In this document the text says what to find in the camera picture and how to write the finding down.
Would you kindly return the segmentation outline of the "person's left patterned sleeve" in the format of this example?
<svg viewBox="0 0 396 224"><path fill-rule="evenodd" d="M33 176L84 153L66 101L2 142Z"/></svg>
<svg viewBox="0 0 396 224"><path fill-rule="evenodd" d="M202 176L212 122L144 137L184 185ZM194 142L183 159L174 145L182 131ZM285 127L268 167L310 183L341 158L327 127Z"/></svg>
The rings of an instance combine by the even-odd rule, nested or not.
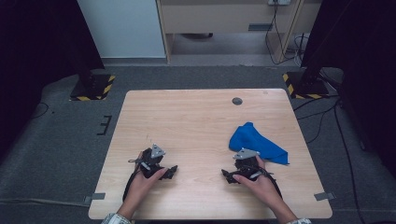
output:
<svg viewBox="0 0 396 224"><path fill-rule="evenodd" d="M102 220L101 224L132 224L132 221L120 214L111 213Z"/></svg>

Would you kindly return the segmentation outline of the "person's left hand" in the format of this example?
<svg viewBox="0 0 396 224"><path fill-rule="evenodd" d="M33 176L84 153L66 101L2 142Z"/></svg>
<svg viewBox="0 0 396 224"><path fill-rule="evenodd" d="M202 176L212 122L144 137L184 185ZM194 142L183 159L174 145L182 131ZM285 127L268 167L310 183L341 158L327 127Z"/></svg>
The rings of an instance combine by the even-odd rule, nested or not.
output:
<svg viewBox="0 0 396 224"><path fill-rule="evenodd" d="M134 179L128 189L124 203L129 208L136 208L139 204L143 202L149 190L155 185L155 183L160 180L163 175L167 172L167 168L162 168L158 170L150 178L146 178L140 171L140 166L136 165L134 169Z"/></svg>

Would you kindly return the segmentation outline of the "light wooden cabinet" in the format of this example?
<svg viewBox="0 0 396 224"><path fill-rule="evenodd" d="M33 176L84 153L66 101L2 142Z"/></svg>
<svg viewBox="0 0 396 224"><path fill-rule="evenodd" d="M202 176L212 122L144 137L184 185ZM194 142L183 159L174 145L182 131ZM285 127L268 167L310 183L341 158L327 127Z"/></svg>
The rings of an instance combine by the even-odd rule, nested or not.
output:
<svg viewBox="0 0 396 224"><path fill-rule="evenodd" d="M291 38L309 33L322 0L156 0L166 57L175 34L265 32L275 61Z"/></svg>

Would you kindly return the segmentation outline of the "white panel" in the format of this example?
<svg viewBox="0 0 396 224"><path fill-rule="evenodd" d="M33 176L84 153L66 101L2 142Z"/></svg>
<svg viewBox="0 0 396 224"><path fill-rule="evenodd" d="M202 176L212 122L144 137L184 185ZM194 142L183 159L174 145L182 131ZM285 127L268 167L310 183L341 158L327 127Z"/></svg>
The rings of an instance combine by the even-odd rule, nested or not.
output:
<svg viewBox="0 0 396 224"><path fill-rule="evenodd" d="M156 0L78 0L105 59L164 58Z"/></svg>

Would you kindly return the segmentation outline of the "black striped stand base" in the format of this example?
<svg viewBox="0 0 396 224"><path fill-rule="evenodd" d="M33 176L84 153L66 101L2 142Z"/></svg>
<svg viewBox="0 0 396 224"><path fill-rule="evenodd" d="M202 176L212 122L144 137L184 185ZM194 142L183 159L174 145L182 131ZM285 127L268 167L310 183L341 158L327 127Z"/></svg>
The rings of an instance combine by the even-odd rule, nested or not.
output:
<svg viewBox="0 0 396 224"><path fill-rule="evenodd" d="M324 82L305 72L287 72L282 77L292 99L319 99L329 96Z"/></svg>
<svg viewBox="0 0 396 224"><path fill-rule="evenodd" d="M91 101L106 99L115 77L113 75L93 75L91 84L84 85L79 80L70 94L71 101Z"/></svg>

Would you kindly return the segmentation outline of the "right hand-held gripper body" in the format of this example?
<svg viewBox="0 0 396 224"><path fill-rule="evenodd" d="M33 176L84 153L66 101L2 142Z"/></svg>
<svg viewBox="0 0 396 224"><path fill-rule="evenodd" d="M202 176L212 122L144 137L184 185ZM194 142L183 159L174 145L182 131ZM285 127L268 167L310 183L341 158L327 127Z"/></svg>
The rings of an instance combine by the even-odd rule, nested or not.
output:
<svg viewBox="0 0 396 224"><path fill-rule="evenodd" d="M267 172L264 168L261 168L257 156L260 153L258 151L242 148L239 150L233 158L235 159L234 166L236 171L233 175L241 175L251 181L255 181L259 175L272 178L272 173Z"/></svg>

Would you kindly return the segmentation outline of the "grey tape strip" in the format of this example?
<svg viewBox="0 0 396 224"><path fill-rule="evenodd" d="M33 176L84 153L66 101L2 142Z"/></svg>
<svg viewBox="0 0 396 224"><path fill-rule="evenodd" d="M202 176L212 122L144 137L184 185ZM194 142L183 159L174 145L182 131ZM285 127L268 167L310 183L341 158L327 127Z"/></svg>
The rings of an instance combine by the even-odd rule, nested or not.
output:
<svg viewBox="0 0 396 224"><path fill-rule="evenodd" d="M333 192L321 192L317 193L314 195L315 199L317 201L323 201L323 200L333 200L336 198L335 194Z"/></svg>
<svg viewBox="0 0 396 224"><path fill-rule="evenodd" d="M93 193L90 196L85 196L83 202L87 205L90 205L92 201L94 200L103 200L106 197L106 195L101 192L101 193Z"/></svg>

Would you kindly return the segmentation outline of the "blue cloth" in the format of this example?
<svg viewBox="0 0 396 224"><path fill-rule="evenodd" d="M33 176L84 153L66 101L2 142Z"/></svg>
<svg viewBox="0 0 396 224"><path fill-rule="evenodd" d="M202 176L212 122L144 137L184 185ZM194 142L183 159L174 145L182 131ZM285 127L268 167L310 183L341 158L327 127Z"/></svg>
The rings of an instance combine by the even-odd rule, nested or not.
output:
<svg viewBox="0 0 396 224"><path fill-rule="evenodd" d="M229 141L229 149L240 151L242 148L258 151L262 159L286 165L289 153L268 138L261 135L252 122L238 126Z"/></svg>

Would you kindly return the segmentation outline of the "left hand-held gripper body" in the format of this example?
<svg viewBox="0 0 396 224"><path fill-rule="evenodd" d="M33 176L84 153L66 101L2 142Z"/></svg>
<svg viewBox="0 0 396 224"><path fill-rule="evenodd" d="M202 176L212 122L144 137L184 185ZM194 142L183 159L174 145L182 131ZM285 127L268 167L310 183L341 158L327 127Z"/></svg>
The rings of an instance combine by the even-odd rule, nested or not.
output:
<svg viewBox="0 0 396 224"><path fill-rule="evenodd" d="M144 150L137 159L130 160L130 162L135 163L134 174L141 172L145 178L152 177L162 169L160 162L164 155L165 151L153 144L152 147Z"/></svg>

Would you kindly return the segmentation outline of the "person's right hand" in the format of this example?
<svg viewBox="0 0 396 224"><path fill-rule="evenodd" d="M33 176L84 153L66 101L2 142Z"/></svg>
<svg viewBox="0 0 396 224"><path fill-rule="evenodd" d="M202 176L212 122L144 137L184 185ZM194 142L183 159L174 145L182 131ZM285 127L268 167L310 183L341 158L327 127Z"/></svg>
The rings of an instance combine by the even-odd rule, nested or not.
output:
<svg viewBox="0 0 396 224"><path fill-rule="evenodd" d="M274 184L268 177L259 175L255 181L251 181L241 175L233 175L233 178L238 183L250 189L251 192L269 208L275 209L283 203Z"/></svg>

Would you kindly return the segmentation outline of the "black curtain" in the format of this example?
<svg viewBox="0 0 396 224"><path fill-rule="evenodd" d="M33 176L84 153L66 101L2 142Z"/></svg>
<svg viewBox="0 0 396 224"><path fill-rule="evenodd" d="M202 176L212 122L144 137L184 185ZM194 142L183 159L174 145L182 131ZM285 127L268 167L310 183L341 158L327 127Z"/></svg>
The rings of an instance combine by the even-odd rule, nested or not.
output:
<svg viewBox="0 0 396 224"><path fill-rule="evenodd" d="M0 0L0 160L45 86L79 75L91 89L103 66L78 0Z"/></svg>
<svg viewBox="0 0 396 224"><path fill-rule="evenodd" d="M365 147L396 178L396 0L322 0L303 66L343 71L341 95Z"/></svg>

